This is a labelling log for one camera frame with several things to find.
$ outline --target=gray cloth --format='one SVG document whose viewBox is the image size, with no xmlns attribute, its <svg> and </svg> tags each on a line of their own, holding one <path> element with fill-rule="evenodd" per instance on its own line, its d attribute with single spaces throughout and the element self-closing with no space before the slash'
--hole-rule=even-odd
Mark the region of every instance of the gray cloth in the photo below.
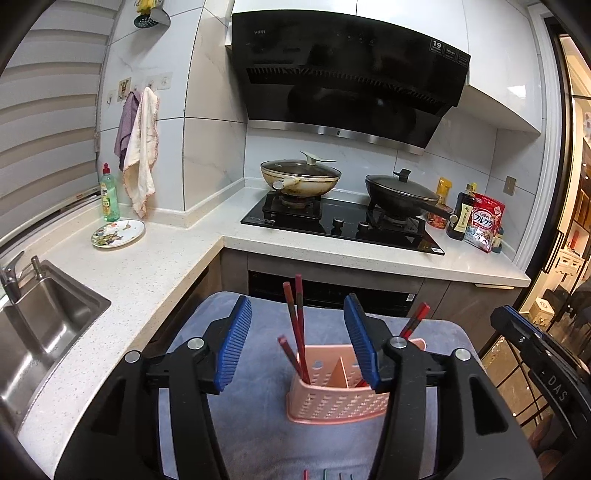
<svg viewBox="0 0 591 480">
<path fill-rule="evenodd" d="M 213 320 L 227 317 L 239 295 L 220 292 L 206 299 L 193 313 L 170 346 L 169 352 L 192 337 L 201 336 Z M 369 475 L 384 417 L 335 426 L 290 422 L 285 395 L 294 370 L 277 337 L 286 335 L 295 349 L 287 306 L 253 299 L 252 323 L 236 374 L 219 396 L 209 396 L 213 424 L 226 468 L 232 480 L 300 480 L 305 469 L 310 480 L 329 479 L 339 472 L 349 480 Z M 306 344 L 350 343 L 342 310 L 305 308 Z M 406 319 L 380 317 L 398 333 Z M 458 347 L 476 352 L 465 332 L 454 323 L 423 320 L 413 338 L 422 337 L 427 350 L 449 355 Z M 421 477 L 433 472 L 437 428 L 437 396 L 427 392 L 426 442 Z M 174 461 L 168 391 L 160 391 L 160 445 L 164 473 L 178 478 Z"/>
<path fill-rule="evenodd" d="M 125 155 L 127 154 L 127 146 L 129 145 L 129 138 L 131 131 L 134 129 L 135 116 L 138 113 L 139 107 L 139 93 L 132 91 L 127 96 L 121 112 L 121 119 L 119 119 L 119 128 L 117 130 L 117 138 L 115 139 L 114 153 L 119 158 L 119 169 L 123 171 L 125 164 Z"/>
</svg>

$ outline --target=electrical outlet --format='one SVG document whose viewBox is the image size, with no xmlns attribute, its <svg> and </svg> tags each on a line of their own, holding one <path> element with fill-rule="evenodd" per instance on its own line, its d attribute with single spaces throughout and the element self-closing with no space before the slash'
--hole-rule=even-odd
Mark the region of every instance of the electrical outlet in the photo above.
<svg viewBox="0 0 591 480">
<path fill-rule="evenodd" d="M 160 75 L 154 75 L 146 79 L 146 86 L 150 87 L 153 91 L 156 90 L 168 90 L 172 83 L 173 72 L 166 72 Z"/>
<path fill-rule="evenodd" d="M 515 185 L 516 184 L 517 184 L 517 179 L 507 176 L 507 178 L 505 180 L 505 187 L 503 188 L 503 192 L 506 193 L 507 195 L 513 196 L 513 194 L 515 193 Z"/>
<path fill-rule="evenodd" d="M 117 101 L 122 102 L 127 98 L 131 90 L 131 77 L 121 80 L 117 90 Z"/>
<path fill-rule="evenodd" d="M 158 90 L 168 90 L 173 81 L 173 72 L 166 72 L 160 76 L 160 86 Z"/>
</svg>

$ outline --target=gas stove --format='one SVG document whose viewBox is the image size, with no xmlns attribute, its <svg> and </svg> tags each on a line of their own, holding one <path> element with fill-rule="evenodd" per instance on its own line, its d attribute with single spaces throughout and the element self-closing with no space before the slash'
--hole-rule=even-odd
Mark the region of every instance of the gas stove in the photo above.
<svg viewBox="0 0 591 480">
<path fill-rule="evenodd" d="M 374 203 L 360 205 L 322 197 L 300 199 L 269 192 L 241 223 L 445 254 L 426 232 L 425 220 L 392 218 Z"/>
</svg>

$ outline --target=black range hood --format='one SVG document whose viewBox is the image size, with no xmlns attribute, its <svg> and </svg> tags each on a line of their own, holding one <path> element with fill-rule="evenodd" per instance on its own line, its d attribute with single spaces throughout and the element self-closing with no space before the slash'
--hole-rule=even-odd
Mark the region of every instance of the black range hood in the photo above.
<svg viewBox="0 0 591 480">
<path fill-rule="evenodd" d="M 457 106 L 470 55 L 355 15 L 232 15 L 232 63 L 252 127 L 353 138 L 421 154 Z"/>
</svg>

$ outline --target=window blind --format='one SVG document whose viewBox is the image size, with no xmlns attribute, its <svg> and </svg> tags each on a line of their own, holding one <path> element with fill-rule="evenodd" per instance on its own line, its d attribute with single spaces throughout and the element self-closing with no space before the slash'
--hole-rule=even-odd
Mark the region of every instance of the window blind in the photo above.
<svg viewBox="0 0 591 480">
<path fill-rule="evenodd" d="M 98 188 L 96 98 L 121 0 L 57 0 L 0 76 L 0 247 Z"/>
</svg>

